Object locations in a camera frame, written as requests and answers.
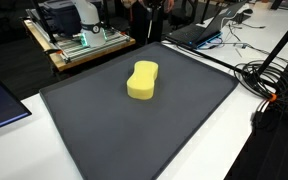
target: floor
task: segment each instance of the floor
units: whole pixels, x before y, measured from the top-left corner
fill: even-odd
[[[29,3],[21,2],[19,6],[27,8]],[[199,4],[196,21],[201,18],[203,6]],[[211,6],[207,18],[212,16],[214,8]],[[52,75],[41,48],[24,34],[17,21],[14,23],[14,31],[0,33],[0,79],[19,99],[25,99],[58,80]],[[168,22],[164,21],[164,32],[170,30]],[[98,64],[100,62],[87,65],[87,68]],[[254,130],[226,179],[288,179],[288,116],[268,111],[263,122],[270,123]]]

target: table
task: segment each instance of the table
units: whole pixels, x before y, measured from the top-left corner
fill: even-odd
[[[267,23],[268,26],[258,32],[259,42],[256,43],[255,38],[248,37],[250,32],[255,31],[253,29],[244,28],[243,31],[236,31],[236,34],[255,47],[271,50],[287,27],[270,27],[280,26],[281,20],[288,26],[288,11],[254,11],[254,17],[245,23]],[[273,17],[269,22],[268,19],[261,18],[268,16]],[[227,29],[223,29],[223,33],[225,36]],[[240,58],[235,49],[228,45],[203,52],[232,65],[247,61]],[[281,56],[288,59],[288,45]],[[224,72],[232,73],[209,60],[195,58]],[[252,132],[252,113],[261,101],[262,99],[253,96],[239,85],[158,179],[223,179]],[[23,100],[23,103],[33,115],[0,129],[0,179],[82,179],[40,96],[34,95]]]
[[[37,28],[32,24],[30,20],[25,20],[24,26],[29,31],[29,33],[33,35],[36,41],[41,45],[41,47],[43,48],[43,51],[48,50],[48,49],[53,49],[51,44],[43,37],[43,35],[37,30]],[[55,54],[55,53],[50,55],[50,60],[51,60],[52,65],[54,65],[54,67],[56,68],[56,70],[61,72],[61,71],[70,69],[72,67],[78,66],[80,64],[86,63],[88,61],[94,60],[96,58],[102,57],[109,53],[129,47],[134,44],[135,44],[135,39],[130,38],[129,41],[125,41],[123,44],[118,44],[116,46],[110,47],[103,51],[98,51],[95,54],[91,54],[91,55],[83,57],[81,60],[65,63],[65,61],[58,54]]]

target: yellow sponge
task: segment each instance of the yellow sponge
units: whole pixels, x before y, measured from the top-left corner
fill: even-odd
[[[127,80],[127,93],[135,99],[147,100],[153,97],[158,65],[151,61],[138,61],[134,73]]]

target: person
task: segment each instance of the person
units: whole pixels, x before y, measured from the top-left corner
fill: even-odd
[[[140,46],[155,41],[160,42],[163,31],[164,6],[158,10],[157,20],[152,22],[150,36],[147,38],[150,20],[147,18],[148,11],[144,7],[143,1],[145,0],[138,0],[133,4],[131,9],[132,17],[130,18],[131,37],[134,38]],[[174,6],[174,0],[166,0],[165,3],[167,3],[165,12],[169,13]]]

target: wooden table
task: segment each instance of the wooden table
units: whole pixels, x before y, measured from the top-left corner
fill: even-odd
[[[43,35],[37,30],[37,28],[32,24],[32,22],[30,20],[24,20],[24,26],[27,29],[27,31],[29,31],[30,34],[32,34],[32,36],[36,39],[36,41],[42,46],[43,50],[48,50],[48,49],[53,49],[53,47],[51,46],[51,44],[43,37]],[[57,70],[58,72],[62,72],[64,70],[70,69],[72,67],[78,66],[80,64],[83,64],[85,62],[94,60],[96,58],[102,57],[104,55],[107,55],[109,53],[121,50],[123,48],[129,47],[131,45],[135,44],[135,39],[130,38],[130,41],[125,41],[125,43],[123,44],[118,44],[116,46],[113,46],[111,48],[108,49],[104,49],[103,51],[97,52],[97,53],[93,53],[89,56],[86,56],[78,61],[72,61],[69,63],[65,63],[65,61],[63,60],[63,58],[54,53],[54,54],[50,54],[49,55],[49,59],[51,60],[52,65],[54,66],[55,70]]]

